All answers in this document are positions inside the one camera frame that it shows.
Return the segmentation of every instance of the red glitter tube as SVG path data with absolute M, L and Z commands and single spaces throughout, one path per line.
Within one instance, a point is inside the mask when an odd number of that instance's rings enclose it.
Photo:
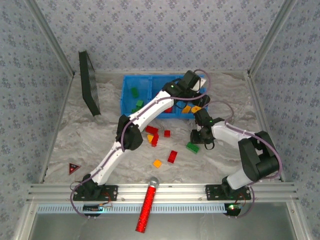
M 156 177 L 153 177 L 149 182 L 149 186 L 145 194 L 139 220 L 135 228 L 135 230 L 139 233 L 143 234 L 146 231 L 150 211 L 152 208 L 152 203 L 154 201 L 156 189 L 158 186 L 159 186 L 158 179 Z

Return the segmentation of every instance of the warning sign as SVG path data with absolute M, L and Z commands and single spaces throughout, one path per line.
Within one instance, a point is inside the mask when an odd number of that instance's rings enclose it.
M 76 170 L 78 170 L 81 166 L 74 164 L 74 163 L 69 163 L 69 175 L 73 174 Z

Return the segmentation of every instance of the red lego brick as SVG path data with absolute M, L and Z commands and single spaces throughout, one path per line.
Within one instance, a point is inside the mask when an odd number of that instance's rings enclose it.
M 146 126 L 145 131 L 149 134 L 156 135 L 158 134 L 159 129 L 153 126 Z
M 170 108 L 164 110 L 164 112 L 165 112 L 166 114 L 171 114 L 171 113 L 172 113 L 172 108 L 173 108 L 173 107 L 170 107 Z
M 170 130 L 164 130 L 164 137 L 170 138 Z
M 176 160 L 177 154 L 178 152 L 172 150 L 168 158 L 168 162 L 173 164 Z
M 159 135 L 155 134 L 152 138 L 151 146 L 155 148 L 158 144 L 158 140 L 159 140 Z

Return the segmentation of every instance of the blue patterned wall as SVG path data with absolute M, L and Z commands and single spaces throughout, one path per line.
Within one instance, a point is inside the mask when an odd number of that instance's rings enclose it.
M 72 68 L 248 69 L 283 0 L 37 0 Z
M 23 0 L 0 1 L 0 239 L 39 180 L 68 77 Z
M 287 181 L 320 239 L 320 2 L 298 0 L 254 76 Z

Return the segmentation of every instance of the yellow lego brick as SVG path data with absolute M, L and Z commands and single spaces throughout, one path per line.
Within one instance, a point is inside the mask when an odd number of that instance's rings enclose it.
M 146 137 L 148 138 L 149 143 L 151 143 L 151 142 L 152 142 L 152 139 L 154 138 L 154 136 L 152 136 L 152 135 L 150 135 L 150 134 L 148 134 L 148 136 L 146 136 Z
M 154 165 L 157 169 L 161 166 L 161 164 L 162 164 L 162 162 L 161 162 L 160 160 L 158 160 L 158 159 L 153 162 L 153 165 Z
M 191 108 L 191 112 L 194 114 L 194 113 L 198 112 L 200 109 L 201 109 L 201 107 L 194 106 L 193 108 Z
M 182 109 L 183 114 L 187 114 L 190 111 L 191 107 L 189 105 L 185 106 L 184 109 Z

